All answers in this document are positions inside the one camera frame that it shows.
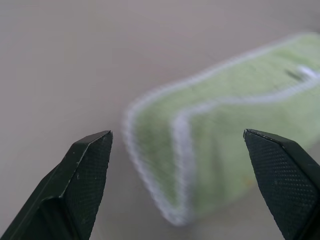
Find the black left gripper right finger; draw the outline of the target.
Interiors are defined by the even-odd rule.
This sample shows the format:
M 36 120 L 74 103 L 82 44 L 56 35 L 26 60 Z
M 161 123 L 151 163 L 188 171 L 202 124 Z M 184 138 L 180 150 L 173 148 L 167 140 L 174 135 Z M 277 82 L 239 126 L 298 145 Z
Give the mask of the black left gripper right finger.
M 246 129 L 243 138 L 263 199 L 286 240 L 320 238 L 320 166 L 295 141 Z

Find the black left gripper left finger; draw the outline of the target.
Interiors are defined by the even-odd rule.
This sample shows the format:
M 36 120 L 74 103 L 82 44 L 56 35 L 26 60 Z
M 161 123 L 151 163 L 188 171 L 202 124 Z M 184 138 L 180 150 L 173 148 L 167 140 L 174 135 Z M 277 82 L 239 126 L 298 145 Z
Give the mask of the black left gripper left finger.
M 3 240 L 88 240 L 106 184 L 113 143 L 109 130 L 74 142 L 37 185 Z

